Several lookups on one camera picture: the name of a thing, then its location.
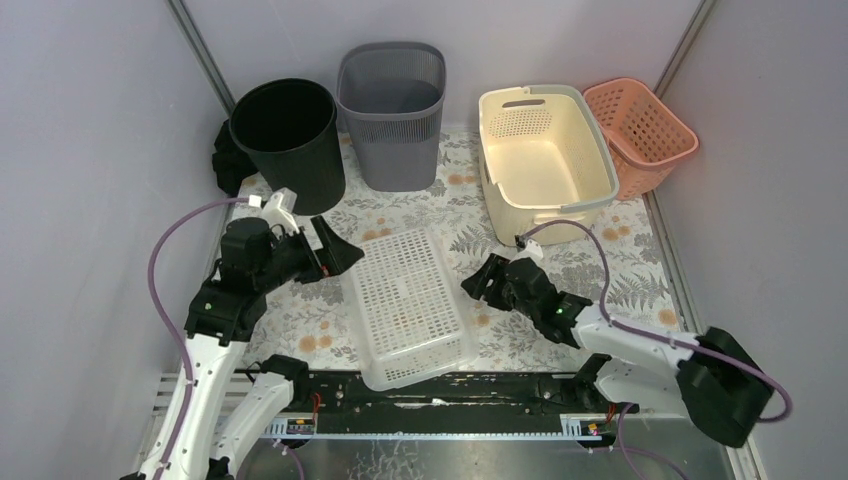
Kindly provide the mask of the white perforated plastic basket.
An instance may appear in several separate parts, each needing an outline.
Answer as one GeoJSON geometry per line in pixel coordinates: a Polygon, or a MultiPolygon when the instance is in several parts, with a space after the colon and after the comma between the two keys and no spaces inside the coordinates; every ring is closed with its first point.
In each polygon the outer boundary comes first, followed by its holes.
{"type": "Polygon", "coordinates": [[[342,275],[341,287],[369,389],[407,387],[477,359],[471,303],[430,231],[406,230],[361,248],[363,258],[342,275]]]}

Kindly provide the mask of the cream plastic laundry basket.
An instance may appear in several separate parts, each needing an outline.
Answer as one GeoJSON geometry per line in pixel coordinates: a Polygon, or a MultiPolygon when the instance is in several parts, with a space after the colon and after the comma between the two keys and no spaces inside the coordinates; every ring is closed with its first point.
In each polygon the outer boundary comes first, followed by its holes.
{"type": "Polygon", "coordinates": [[[496,238],[542,245],[583,237],[617,197],[607,141],[582,93],[567,85],[489,91],[478,101],[479,169],[496,238]]]}

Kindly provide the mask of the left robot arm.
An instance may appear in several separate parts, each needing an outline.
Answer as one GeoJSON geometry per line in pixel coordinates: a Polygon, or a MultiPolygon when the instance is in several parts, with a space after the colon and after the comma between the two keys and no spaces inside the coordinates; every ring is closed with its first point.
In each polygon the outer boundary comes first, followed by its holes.
{"type": "Polygon", "coordinates": [[[276,234],[257,217],[227,225],[216,270],[188,307],[182,343],[188,363],[133,478],[232,479],[276,415],[307,404],[307,363],[274,354],[261,363],[246,397],[226,420],[219,419],[231,375],[267,311],[267,295],[291,281],[309,284],[339,276],[364,256],[322,217],[311,223],[321,241],[318,250],[302,228],[276,234]]]}

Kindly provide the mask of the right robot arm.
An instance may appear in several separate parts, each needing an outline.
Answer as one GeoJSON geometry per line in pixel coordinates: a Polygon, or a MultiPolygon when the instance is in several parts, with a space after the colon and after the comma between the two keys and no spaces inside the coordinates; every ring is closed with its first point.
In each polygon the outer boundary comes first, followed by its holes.
{"type": "Polygon", "coordinates": [[[527,317],[549,341],[592,352],[575,402],[597,412],[633,403],[687,417],[712,440],[743,446],[775,392],[727,331],[702,335],[608,322],[599,304],[559,290],[530,258],[492,254],[461,283],[473,299],[527,317]]]}

